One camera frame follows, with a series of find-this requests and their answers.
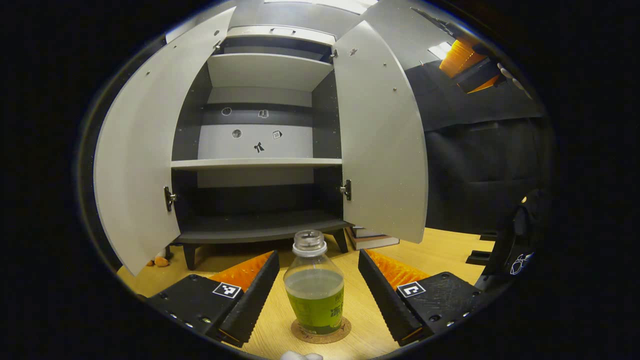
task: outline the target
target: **white glove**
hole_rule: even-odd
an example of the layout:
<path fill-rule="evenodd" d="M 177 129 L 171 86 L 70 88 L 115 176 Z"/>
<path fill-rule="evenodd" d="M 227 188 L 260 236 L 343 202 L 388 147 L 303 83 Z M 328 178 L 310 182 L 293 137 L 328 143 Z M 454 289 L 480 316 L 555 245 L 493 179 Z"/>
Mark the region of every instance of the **white glove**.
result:
<path fill-rule="evenodd" d="M 323 357 L 313 352 L 307 355 L 300 355 L 295 351 L 287 351 L 282 354 L 280 360 L 323 360 Z"/>

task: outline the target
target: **cabinet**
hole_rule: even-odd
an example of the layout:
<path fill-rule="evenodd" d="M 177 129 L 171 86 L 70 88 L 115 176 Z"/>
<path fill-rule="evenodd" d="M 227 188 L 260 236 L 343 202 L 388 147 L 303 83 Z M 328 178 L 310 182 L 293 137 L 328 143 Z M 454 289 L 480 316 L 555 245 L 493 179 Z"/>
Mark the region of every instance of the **cabinet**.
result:
<path fill-rule="evenodd" d="M 109 109 L 94 190 L 123 265 L 135 275 L 169 243 L 188 257 L 198 244 L 349 224 L 420 242 L 424 135 L 384 40 L 366 22 L 338 41 L 287 26 L 228 30 L 233 11 L 163 47 Z"/>

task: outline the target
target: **plastic bottle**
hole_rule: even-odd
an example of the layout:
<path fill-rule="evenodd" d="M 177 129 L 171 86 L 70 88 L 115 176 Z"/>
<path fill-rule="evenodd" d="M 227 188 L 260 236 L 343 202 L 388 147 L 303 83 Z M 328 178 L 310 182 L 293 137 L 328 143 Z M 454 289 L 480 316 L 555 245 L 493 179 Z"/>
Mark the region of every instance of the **plastic bottle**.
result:
<path fill-rule="evenodd" d="M 324 253 L 324 234 L 304 230 L 294 236 L 293 263 L 284 274 L 289 302 L 300 325 L 311 334 L 330 334 L 340 328 L 344 276 Z"/>

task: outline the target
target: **door hinge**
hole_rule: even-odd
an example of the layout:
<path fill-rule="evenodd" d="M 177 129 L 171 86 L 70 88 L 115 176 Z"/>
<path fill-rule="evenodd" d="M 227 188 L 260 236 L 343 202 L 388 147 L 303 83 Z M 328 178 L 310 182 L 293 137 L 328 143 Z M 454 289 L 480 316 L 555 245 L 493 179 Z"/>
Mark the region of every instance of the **door hinge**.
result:
<path fill-rule="evenodd" d="M 217 55 L 220 52 L 220 43 L 222 42 L 222 40 L 218 40 L 218 42 L 216 42 L 216 45 L 213 45 L 213 53 L 212 55 Z"/>
<path fill-rule="evenodd" d="M 178 201 L 178 194 L 171 193 L 169 186 L 164 187 L 164 202 L 166 203 L 166 210 L 171 212 L 171 204 Z"/>
<path fill-rule="evenodd" d="M 351 201 L 351 180 L 344 181 L 344 186 L 340 186 L 340 192 L 347 197 L 347 201 Z"/>

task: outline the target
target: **orange object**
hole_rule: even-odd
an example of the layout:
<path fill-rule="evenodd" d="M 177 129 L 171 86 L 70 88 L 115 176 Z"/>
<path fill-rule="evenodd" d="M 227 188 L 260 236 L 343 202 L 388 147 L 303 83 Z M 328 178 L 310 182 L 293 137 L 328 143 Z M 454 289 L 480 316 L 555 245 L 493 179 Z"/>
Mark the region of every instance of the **orange object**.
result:
<path fill-rule="evenodd" d="M 471 90 L 467 94 L 471 94 L 472 92 L 480 91 L 482 89 L 488 88 L 489 86 L 493 86 L 493 84 L 495 84 L 495 82 L 498 81 L 499 77 L 500 77 L 500 75 L 496 75 L 496 76 L 492 77 L 491 79 L 489 79 L 489 81 L 487 81 L 484 84 L 480 85 L 479 87 Z"/>
<path fill-rule="evenodd" d="M 377 252 L 373 252 L 371 250 L 365 249 L 365 251 L 376 264 L 378 269 L 380 269 L 380 272 L 385 276 L 385 279 L 389 282 L 394 290 L 399 285 L 408 284 L 409 282 L 418 281 L 429 277 L 427 273 L 405 265 L 398 260 L 378 254 Z"/>
<path fill-rule="evenodd" d="M 440 63 L 440 70 L 450 78 L 462 73 L 471 66 L 479 63 L 486 55 L 478 54 L 473 50 L 473 42 L 456 40 L 447 53 L 447 57 Z"/>
<path fill-rule="evenodd" d="M 269 251 L 266 254 L 243 261 L 242 263 L 231 266 L 230 268 L 209 278 L 226 284 L 240 286 L 242 290 L 246 292 L 249 285 L 251 285 L 255 277 L 258 275 L 258 272 L 264 266 L 264 263 L 267 262 L 267 259 L 269 259 L 272 253 L 273 251 Z"/>

